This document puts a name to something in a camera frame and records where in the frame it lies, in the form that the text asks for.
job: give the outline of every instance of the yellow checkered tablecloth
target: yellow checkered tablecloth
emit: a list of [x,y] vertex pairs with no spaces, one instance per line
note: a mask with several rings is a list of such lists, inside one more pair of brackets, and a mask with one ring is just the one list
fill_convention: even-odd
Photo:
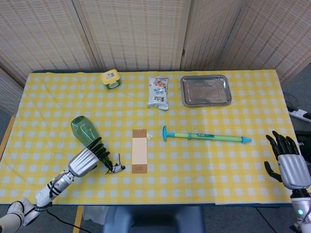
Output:
[[[222,74],[232,94],[229,106],[185,107],[180,79]],[[67,168],[82,148],[70,122],[85,115],[97,127],[115,160],[126,170],[98,168],[75,182],[55,204],[276,203],[289,190],[268,177],[263,161],[276,160],[265,134],[276,130],[295,139],[274,70],[120,73],[121,86],[107,90],[99,73],[29,75],[0,163],[0,203],[35,194]],[[148,78],[169,77],[167,112],[147,108]],[[247,136],[252,143],[162,139],[162,128],[177,133]],[[132,130],[147,129],[148,173],[131,173]]]

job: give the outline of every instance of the robotic hand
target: robotic hand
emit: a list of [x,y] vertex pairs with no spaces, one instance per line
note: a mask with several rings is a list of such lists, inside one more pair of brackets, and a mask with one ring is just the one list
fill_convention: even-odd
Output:
[[296,211],[297,222],[290,228],[297,233],[311,233],[311,195],[307,192],[311,185],[311,177],[307,164],[290,137],[285,138],[275,131],[272,133],[276,140],[269,135],[266,135],[266,138],[276,156],[280,174],[275,173],[267,161],[264,162],[265,169],[269,176],[292,190],[291,201]]
[[[73,182],[74,177],[83,177],[93,170],[97,163],[109,154],[103,144],[95,146],[100,140],[101,137],[97,138],[87,148],[78,153],[69,162],[67,171],[61,172],[37,193],[35,197],[36,206],[32,205],[26,198],[13,202],[8,209],[7,215],[0,218],[0,233],[14,233],[20,227],[34,222],[40,212],[52,206],[52,200]],[[120,160],[118,162],[120,169],[125,169]]]

